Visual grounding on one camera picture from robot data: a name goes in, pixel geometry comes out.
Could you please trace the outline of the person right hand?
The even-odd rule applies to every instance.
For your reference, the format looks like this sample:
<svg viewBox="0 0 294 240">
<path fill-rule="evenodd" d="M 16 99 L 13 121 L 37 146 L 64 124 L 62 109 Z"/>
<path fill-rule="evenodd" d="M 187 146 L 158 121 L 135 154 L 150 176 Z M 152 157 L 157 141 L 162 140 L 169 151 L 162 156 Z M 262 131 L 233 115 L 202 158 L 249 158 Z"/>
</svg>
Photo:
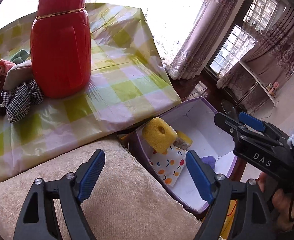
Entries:
<svg viewBox="0 0 294 240">
<path fill-rule="evenodd" d="M 282 232 L 293 228 L 294 222 L 289 220 L 289 213 L 294 218 L 294 200 L 285 195 L 283 189 L 278 189 L 272 198 L 272 204 L 279 213 L 276 220 L 276 228 Z"/>
</svg>

